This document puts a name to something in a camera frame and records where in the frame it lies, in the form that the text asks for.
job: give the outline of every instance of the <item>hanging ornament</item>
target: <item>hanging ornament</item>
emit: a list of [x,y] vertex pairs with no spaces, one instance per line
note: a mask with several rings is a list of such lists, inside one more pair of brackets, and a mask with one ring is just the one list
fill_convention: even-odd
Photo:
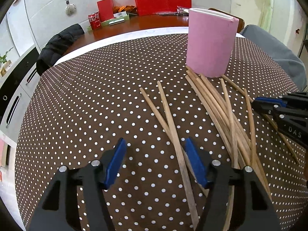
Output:
[[67,16],[71,16],[76,12],[76,5],[75,4],[70,4],[69,0],[66,0],[66,8],[65,8],[65,13]]

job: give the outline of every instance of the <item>brown tablecloth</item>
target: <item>brown tablecloth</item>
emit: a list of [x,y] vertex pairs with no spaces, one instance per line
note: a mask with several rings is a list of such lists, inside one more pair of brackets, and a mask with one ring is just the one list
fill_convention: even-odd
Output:
[[[17,201],[26,226],[58,167],[83,167],[123,137],[128,143],[123,166],[104,193],[116,230],[192,230],[174,147],[139,91],[144,88],[164,115],[160,80],[182,145],[192,136],[213,159],[230,163],[215,126],[184,78],[186,45],[186,34],[126,41],[43,74],[25,114],[16,154]],[[253,98],[297,89],[268,55],[244,38],[236,38],[226,75]],[[210,81],[221,93],[219,79]],[[250,136],[245,99],[227,86],[235,115]],[[298,166],[271,126],[257,113],[254,120],[273,205],[281,227],[289,228],[307,204],[304,150],[292,142]],[[81,224],[90,230],[81,189]],[[195,183],[193,190],[201,215],[205,198]]]

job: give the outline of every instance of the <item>black jacket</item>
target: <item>black jacket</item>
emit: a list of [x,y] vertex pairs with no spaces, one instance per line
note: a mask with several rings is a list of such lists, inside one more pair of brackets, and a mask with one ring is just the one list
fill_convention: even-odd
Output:
[[83,34],[84,30],[81,26],[74,24],[53,36],[42,49],[36,62],[38,74],[41,76],[47,69],[55,65],[65,51]]

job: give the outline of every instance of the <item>coca-cola can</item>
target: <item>coca-cola can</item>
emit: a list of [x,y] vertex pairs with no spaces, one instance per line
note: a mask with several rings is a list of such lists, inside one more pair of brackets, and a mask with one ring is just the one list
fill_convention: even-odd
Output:
[[92,30],[95,30],[95,29],[101,27],[99,12],[88,15],[88,18],[89,18],[89,22],[91,24]]

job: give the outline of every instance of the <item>metal screw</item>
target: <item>metal screw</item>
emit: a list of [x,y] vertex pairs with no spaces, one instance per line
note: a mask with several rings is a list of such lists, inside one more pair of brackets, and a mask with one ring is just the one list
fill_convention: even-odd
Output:
[[219,160],[213,160],[212,161],[212,164],[214,165],[214,166],[220,166],[220,161]]
[[94,160],[94,161],[91,162],[91,165],[92,165],[93,167],[97,167],[99,164],[100,164],[100,161],[99,161],[99,160]]
[[59,167],[59,171],[60,171],[61,173],[65,172],[66,170],[67,170],[67,167],[66,167],[66,166],[61,166],[61,167]]
[[245,171],[246,171],[247,173],[251,173],[253,170],[252,170],[252,167],[246,166],[246,167],[245,167]]

